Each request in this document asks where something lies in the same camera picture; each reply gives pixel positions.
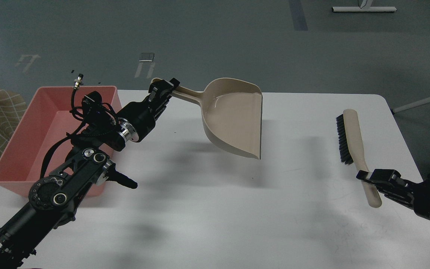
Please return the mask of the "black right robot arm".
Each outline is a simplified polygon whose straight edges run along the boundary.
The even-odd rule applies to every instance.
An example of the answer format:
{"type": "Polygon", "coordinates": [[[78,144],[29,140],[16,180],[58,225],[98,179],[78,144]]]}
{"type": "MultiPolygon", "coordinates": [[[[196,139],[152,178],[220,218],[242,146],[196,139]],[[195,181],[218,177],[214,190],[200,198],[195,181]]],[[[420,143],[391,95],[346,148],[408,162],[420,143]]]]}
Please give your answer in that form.
{"type": "Polygon", "coordinates": [[[375,169],[373,172],[360,170],[356,178],[370,183],[386,198],[430,221],[430,179],[415,183],[401,178],[396,170],[384,169],[375,169]]]}

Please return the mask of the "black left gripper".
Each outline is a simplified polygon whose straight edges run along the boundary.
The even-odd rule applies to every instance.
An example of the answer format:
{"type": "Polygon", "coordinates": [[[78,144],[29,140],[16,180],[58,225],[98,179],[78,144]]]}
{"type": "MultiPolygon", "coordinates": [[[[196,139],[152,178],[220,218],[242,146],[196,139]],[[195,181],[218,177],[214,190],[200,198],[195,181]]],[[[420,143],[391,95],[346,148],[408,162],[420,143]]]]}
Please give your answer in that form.
{"type": "Polygon", "coordinates": [[[117,112],[135,130],[134,142],[141,142],[155,128],[156,121],[165,111],[169,99],[180,82],[176,78],[169,81],[155,81],[150,84],[148,99],[130,102],[117,112]]]}

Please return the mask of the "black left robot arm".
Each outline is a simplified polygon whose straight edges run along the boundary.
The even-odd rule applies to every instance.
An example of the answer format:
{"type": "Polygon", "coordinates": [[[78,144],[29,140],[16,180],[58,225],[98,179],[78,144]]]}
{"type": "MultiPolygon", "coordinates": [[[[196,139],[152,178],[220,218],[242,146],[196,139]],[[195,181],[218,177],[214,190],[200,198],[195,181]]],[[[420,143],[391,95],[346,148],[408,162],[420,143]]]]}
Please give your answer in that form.
{"type": "Polygon", "coordinates": [[[51,230],[75,221],[77,209],[93,185],[108,180],[130,189],[138,187],[116,170],[100,147],[106,144],[120,152],[128,141],[140,142],[153,130],[180,85],[175,78],[154,81],[143,101],[130,102],[115,112],[96,91],[86,94],[80,106],[74,105],[82,78],[79,74],[74,82],[70,109],[80,124],[48,150],[28,202],[0,228],[0,269],[22,266],[51,230]]]}

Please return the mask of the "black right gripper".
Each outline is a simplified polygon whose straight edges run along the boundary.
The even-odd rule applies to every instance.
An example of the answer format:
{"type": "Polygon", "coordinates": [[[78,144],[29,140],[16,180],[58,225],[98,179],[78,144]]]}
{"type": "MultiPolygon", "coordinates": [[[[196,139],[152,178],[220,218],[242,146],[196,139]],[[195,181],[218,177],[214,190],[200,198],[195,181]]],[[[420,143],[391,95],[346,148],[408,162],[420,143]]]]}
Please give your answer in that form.
{"type": "Polygon", "coordinates": [[[411,189],[397,170],[360,170],[356,178],[374,185],[384,196],[406,208],[413,208],[417,216],[430,220],[430,180],[417,183],[411,189]]]}

